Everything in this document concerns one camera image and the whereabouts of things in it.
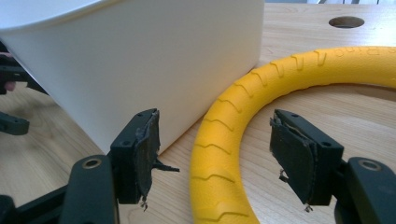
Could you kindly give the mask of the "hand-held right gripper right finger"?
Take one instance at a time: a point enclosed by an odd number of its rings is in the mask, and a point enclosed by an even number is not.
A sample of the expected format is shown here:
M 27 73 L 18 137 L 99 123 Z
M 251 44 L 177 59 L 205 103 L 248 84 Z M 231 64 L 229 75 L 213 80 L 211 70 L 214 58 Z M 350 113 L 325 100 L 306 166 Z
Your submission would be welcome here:
M 302 204 L 329 205 L 331 174 L 341 164 L 344 147 L 302 116 L 276 109 L 270 119 L 270 151 Z

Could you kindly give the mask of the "white plastic container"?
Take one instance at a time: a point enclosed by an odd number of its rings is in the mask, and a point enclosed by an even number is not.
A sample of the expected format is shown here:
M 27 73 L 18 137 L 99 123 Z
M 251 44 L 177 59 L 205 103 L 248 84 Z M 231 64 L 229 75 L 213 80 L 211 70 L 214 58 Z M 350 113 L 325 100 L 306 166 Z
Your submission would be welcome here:
M 103 151 L 160 112 L 169 147 L 259 61 L 264 0 L 0 0 L 0 43 Z

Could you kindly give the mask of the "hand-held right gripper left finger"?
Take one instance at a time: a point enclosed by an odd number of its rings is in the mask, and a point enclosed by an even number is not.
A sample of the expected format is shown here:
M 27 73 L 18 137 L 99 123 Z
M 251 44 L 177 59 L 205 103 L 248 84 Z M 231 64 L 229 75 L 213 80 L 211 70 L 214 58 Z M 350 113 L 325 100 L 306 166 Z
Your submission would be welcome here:
M 109 158 L 119 204 L 140 204 L 147 209 L 152 170 L 179 171 L 158 159 L 161 145 L 159 119 L 157 108 L 138 112 L 110 146 Z

